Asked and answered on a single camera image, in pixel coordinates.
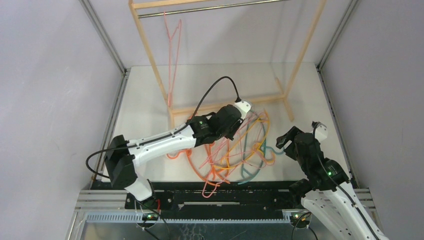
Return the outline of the aluminium frame post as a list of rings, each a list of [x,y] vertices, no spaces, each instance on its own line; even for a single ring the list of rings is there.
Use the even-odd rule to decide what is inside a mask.
[[[70,168],[87,175],[93,153],[108,146],[128,70],[97,9],[106,9],[107,2],[81,0],[79,4],[86,18],[78,28],[80,47],[75,65],[79,78],[74,81],[78,93],[69,134],[64,138],[71,150]]]
[[[327,44],[318,64],[316,65],[316,71],[319,75],[322,90],[326,97],[326,102],[330,110],[331,118],[347,165],[347,174],[350,177],[353,186],[356,188],[358,187],[358,182],[356,179],[357,171],[355,169],[355,165],[351,161],[349,148],[347,146],[346,138],[343,134],[343,128],[341,126],[342,121],[338,113],[339,99],[336,94],[337,78],[333,75],[334,67],[329,62],[331,61],[331,57],[338,46],[340,38],[345,32],[346,27],[355,14],[359,4],[359,0],[350,0],[348,2],[348,5],[344,10],[341,19],[339,20],[333,34],[331,35],[329,43]]]

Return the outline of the yellow plastic hanger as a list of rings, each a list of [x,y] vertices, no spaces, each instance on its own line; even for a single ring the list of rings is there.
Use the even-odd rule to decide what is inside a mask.
[[[209,158],[211,169],[222,180],[239,170],[242,182],[252,181],[263,168],[276,161],[277,153],[267,143],[270,126],[267,111],[251,110],[247,114],[246,123],[237,131],[234,142],[224,140],[214,150]]]

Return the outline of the metal rack rod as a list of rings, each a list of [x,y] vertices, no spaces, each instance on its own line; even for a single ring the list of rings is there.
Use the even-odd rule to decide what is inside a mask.
[[[222,5],[215,5],[215,6],[208,6],[208,7],[197,7],[197,8],[188,8],[188,9],[165,11],[165,12],[146,13],[146,14],[138,14],[137,18],[145,19],[145,18],[165,16],[165,15],[179,15],[179,14],[214,11],[214,10],[221,10],[221,9],[239,8],[239,7],[280,3],[280,2],[285,2],[285,0],[257,0],[252,2],[231,3],[231,4],[222,4]]]

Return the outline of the aluminium frame post left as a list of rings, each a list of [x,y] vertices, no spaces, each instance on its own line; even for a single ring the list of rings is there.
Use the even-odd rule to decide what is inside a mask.
[[[71,150],[70,168],[87,175],[93,153],[108,146],[128,70],[97,9],[106,9],[107,2],[81,0],[79,4],[86,18],[78,28],[80,47],[75,65],[79,78],[74,81],[78,93],[69,134],[64,138]]]

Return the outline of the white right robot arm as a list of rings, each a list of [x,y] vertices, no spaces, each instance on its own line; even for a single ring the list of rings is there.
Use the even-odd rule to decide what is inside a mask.
[[[293,126],[277,139],[276,147],[296,161],[306,175],[289,186],[289,203],[311,212],[338,240],[386,240],[344,169],[324,156],[321,141],[327,133],[316,132]]]

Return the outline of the teal plastic hanger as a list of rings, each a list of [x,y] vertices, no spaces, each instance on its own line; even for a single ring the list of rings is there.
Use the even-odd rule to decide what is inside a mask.
[[[260,128],[256,141],[248,147],[249,132],[250,128],[259,123]],[[274,147],[269,146],[267,138],[270,131],[270,119],[266,111],[256,112],[250,110],[247,114],[247,123],[244,126],[245,130],[243,134],[238,134],[238,141],[240,147],[241,160],[239,162],[240,176],[241,179],[237,182],[237,185],[245,185],[253,181],[260,171],[267,167],[272,166],[276,161],[276,156],[283,154],[282,151],[275,150]]]

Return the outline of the orange plastic hanger left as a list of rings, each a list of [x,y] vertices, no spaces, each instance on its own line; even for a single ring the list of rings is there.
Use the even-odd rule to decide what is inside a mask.
[[[190,160],[192,153],[193,153],[193,149],[187,148],[187,149],[179,150],[179,151],[175,152],[174,154],[167,153],[166,157],[170,160],[175,160],[175,159],[179,158],[180,155],[184,155],[188,160]]]

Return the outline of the aluminium frame post right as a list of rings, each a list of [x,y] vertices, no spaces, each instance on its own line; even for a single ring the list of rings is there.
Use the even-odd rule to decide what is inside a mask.
[[[359,0],[350,0],[348,2],[348,5],[344,10],[341,19],[339,20],[333,34],[331,35],[329,43],[327,44],[318,64],[316,65],[316,71],[319,75],[322,90],[326,97],[326,102],[330,110],[331,118],[347,165],[347,174],[350,177],[353,186],[356,188],[358,187],[358,182],[356,179],[357,171],[355,169],[355,165],[351,161],[349,148],[347,146],[346,138],[343,134],[343,128],[341,126],[342,121],[338,113],[339,99],[336,94],[337,78],[333,75],[334,67],[329,62],[331,61],[331,57],[338,46],[340,38],[345,32],[346,27],[355,14],[359,4]]]

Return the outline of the orange plastic hanger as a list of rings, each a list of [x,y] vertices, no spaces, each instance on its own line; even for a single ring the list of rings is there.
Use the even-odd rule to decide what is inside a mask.
[[[206,159],[201,164],[195,164],[193,161],[193,149],[184,150],[188,164],[195,175],[206,185],[219,187],[222,184],[230,184],[230,157],[226,155],[230,150],[229,142],[226,140],[219,144],[207,144],[204,150]]]
[[[184,155],[188,160],[190,160],[192,153],[193,153],[193,149],[187,148],[187,149],[179,150],[179,151],[175,152],[174,154],[167,153],[166,157],[170,160],[175,160],[175,159],[179,158],[180,155]]]

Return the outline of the orange plastic hanger right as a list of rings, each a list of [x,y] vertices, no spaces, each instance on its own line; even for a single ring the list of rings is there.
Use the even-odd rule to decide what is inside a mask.
[[[226,155],[230,150],[229,142],[226,140],[219,144],[207,144],[204,150],[206,159],[201,164],[195,164],[193,161],[193,149],[184,150],[188,164],[195,175],[206,185],[219,187],[222,184],[230,184],[230,157]]]

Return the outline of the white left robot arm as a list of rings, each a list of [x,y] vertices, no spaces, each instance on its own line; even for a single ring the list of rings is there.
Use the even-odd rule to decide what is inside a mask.
[[[218,112],[193,116],[162,134],[139,139],[115,136],[104,158],[111,187],[126,190],[145,209],[153,207],[157,196],[150,181],[140,176],[137,168],[172,152],[209,145],[222,138],[233,140],[251,108],[248,101],[241,100],[223,106]]]

